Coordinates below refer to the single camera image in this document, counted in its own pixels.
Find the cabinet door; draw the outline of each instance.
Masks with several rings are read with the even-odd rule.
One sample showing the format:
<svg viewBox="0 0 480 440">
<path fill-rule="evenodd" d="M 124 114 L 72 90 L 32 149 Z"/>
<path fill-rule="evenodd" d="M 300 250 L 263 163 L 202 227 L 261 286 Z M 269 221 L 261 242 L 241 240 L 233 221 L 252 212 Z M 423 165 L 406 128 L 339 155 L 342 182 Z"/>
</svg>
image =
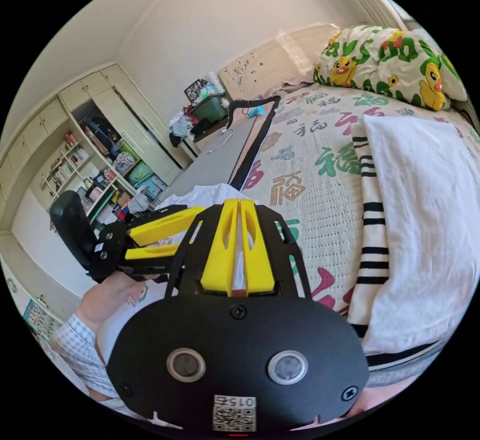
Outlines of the cabinet door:
<svg viewBox="0 0 480 440">
<path fill-rule="evenodd" d="M 60 96 L 70 112 L 90 100 L 90 95 L 81 81 L 76 81 L 62 90 Z"/>
<path fill-rule="evenodd" d="M 75 313 L 80 299 L 47 276 L 13 235 L 0 238 L 2 260 L 16 280 L 38 304 L 61 321 Z"/>
<path fill-rule="evenodd" d="M 28 151 L 32 154 L 37 147 L 47 138 L 48 133 L 45 130 L 44 123 L 37 115 L 23 130 L 23 139 L 25 140 Z"/>
<path fill-rule="evenodd" d="M 7 200 L 7 197 L 9 196 L 9 192 L 14 184 L 14 180 L 14 170 L 10 165 L 10 160 L 7 155 L 0 166 L 0 189 L 5 200 Z"/>
<path fill-rule="evenodd" d="M 170 185 L 180 169 L 149 137 L 132 112 L 110 88 L 93 98 L 106 119 L 131 145 L 138 156 L 167 184 Z"/>
<path fill-rule="evenodd" d="M 115 87 L 117 84 L 122 82 L 130 82 L 129 76 L 118 64 L 108 66 L 107 68 L 100 70 L 100 73 L 105 77 L 106 81 L 112 87 Z"/>
<path fill-rule="evenodd" d="M 19 135 L 8 151 L 8 158 L 15 176 L 17 176 L 20 169 L 27 163 L 29 156 L 30 152 L 25 143 L 24 136 Z"/>
<path fill-rule="evenodd" d="M 0 189 L 0 217 L 4 212 L 4 207 L 5 207 L 5 199 L 4 199 L 4 195 L 2 194 L 2 190 Z"/>
<path fill-rule="evenodd" d="M 60 124 L 68 119 L 68 114 L 62 107 L 60 100 L 56 98 L 49 103 L 41 112 L 40 118 L 43 126 L 50 135 Z"/>
<path fill-rule="evenodd" d="M 99 71 L 82 78 L 81 82 L 91 97 L 101 94 L 110 88 L 110 84 Z"/>
<path fill-rule="evenodd" d="M 170 155 L 183 168 L 187 168 L 192 163 L 189 156 L 187 156 L 180 148 L 175 148 L 172 145 L 170 142 L 169 127 L 160 118 L 120 66 L 109 66 L 108 68 L 104 68 L 101 73 L 110 85 L 118 90 L 118 93 L 120 93 Z"/>
</svg>

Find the qr code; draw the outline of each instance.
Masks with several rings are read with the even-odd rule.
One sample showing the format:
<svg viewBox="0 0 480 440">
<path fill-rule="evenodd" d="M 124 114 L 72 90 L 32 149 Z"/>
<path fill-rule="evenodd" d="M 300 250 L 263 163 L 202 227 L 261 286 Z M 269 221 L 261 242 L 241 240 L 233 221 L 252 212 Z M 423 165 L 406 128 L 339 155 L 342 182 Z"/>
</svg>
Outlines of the qr code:
<svg viewBox="0 0 480 440">
<path fill-rule="evenodd" d="M 255 432 L 256 409 L 255 403 L 248 397 L 215 396 L 213 406 L 213 430 L 220 432 Z"/>
</svg>

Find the sleeve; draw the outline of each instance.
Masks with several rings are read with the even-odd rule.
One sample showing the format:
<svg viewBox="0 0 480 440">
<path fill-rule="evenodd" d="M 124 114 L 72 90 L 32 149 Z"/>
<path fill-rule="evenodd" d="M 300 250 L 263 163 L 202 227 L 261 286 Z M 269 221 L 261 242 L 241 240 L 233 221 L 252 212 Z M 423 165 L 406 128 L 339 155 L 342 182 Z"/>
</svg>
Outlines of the sleeve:
<svg viewBox="0 0 480 440">
<path fill-rule="evenodd" d="M 112 399 L 119 398 L 95 349 L 95 333 L 76 315 L 56 330 L 48 343 L 87 387 Z"/>
</svg>

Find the plaid shirt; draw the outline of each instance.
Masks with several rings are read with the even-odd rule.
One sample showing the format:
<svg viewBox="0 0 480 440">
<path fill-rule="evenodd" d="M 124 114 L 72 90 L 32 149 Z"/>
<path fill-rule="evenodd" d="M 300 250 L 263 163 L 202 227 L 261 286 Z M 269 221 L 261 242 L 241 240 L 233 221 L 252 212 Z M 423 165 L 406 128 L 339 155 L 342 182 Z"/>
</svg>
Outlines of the plaid shirt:
<svg viewBox="0 0 480 440">
<path fill-rule="evenodd" d="M 95 349 L 95 334 L 76 315 L 58 328 L 50 337 L 43 350 L 55 363 L 57 368 L 82 392 L 88 393 L 85 386 L 110 397 L 110 400 L 99 401 L 101 405 L 128 417 L 146 420 L 163 427 L 179 428 L 156 418 L 147 420 L 133 411 L 120 399 L 107 375 L 107 369 Z"/>
</svg>

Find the storage box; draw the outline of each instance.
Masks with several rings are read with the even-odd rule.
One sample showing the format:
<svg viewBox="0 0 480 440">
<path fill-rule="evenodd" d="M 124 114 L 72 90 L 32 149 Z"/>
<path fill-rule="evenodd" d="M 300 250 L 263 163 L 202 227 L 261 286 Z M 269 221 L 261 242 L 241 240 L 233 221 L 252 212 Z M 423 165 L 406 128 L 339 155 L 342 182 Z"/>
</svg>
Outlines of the storage box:
<svg viewBox="0 0 480 440">
<path fill-rule="evenodd" d="M 123 193 L 121 193 L 119 196 L 118 196 L 118 199 L 117 199 L 117 203 L 120 205 L 120 207 L 123 207 L 126 203 L 128 203 L 130 200 L 132 199 L 132 197 L 126 192 L 124 191 Z"/>
</svg>

